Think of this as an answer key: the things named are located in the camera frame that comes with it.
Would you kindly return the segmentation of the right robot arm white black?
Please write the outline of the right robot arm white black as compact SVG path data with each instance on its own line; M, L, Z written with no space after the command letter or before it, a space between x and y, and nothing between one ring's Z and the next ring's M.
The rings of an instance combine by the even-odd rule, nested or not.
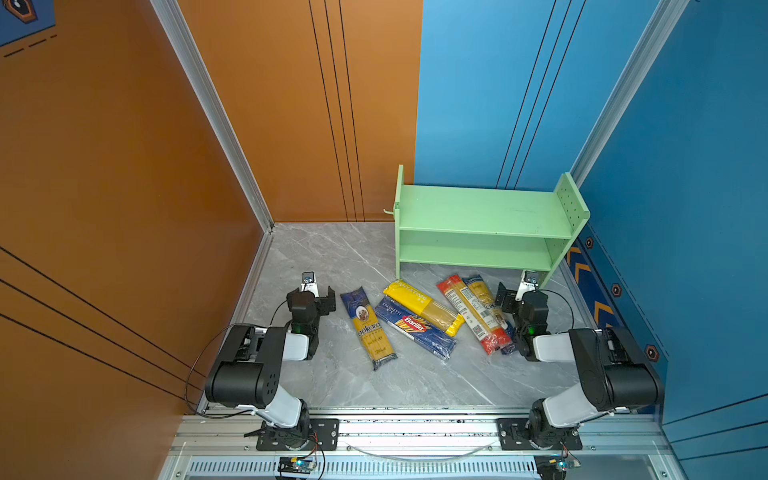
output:
M505 450L579 447L579 427L621 409L659 405L664 386L624 328L548 331L548 296L522 283L499 285L495 305L511 316L516 351L529 362L575 366L578 382L535 401L528 417L497 422Z

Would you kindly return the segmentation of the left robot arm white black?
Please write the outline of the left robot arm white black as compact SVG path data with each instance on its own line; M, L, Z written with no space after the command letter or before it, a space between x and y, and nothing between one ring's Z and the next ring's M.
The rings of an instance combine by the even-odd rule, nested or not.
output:
M287 294L286 305L291 319L284 326L242 323L229 328L206 379L205 397L258 416L278 432L305 438L308 407L280 385L282 366L313 359L320 319L336 310L335 291L320 296L303 286Z

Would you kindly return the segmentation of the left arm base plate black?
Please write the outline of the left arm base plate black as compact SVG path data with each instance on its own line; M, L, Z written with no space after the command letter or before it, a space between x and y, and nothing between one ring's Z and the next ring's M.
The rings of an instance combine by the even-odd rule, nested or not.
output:
M269 426L263 422L256 449L263 452L299 451L313 448L335 451L339 439L340 421L337 418L310 417L304 425L286 429Z

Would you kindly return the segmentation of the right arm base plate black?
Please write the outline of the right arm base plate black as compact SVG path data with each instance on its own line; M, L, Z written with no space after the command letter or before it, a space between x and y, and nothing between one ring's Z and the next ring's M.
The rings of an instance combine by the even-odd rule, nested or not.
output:
M575 428L555 428L544 422L535 426L523 418L496 420L497 434L504 451L583 449L579 432Z

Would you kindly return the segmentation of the Ankara spaghetti bag blue yellow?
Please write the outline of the Ankara spaghetti bag blue yellow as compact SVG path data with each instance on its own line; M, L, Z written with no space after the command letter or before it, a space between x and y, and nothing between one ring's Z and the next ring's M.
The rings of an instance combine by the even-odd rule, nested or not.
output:
M386 363L396 360L394 351L378 317L362 287L340 295L342 303L352 320L357 336L366 350L373 371Z

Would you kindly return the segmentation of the blue Barilla spaghetti box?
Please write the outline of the blue Barilla spaghetti box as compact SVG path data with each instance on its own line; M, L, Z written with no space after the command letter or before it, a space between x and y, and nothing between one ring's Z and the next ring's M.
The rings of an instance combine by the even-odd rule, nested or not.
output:
M402 333L441 360L448 360L457 342L437 327L411 312L390 297L374 307L377 318Z

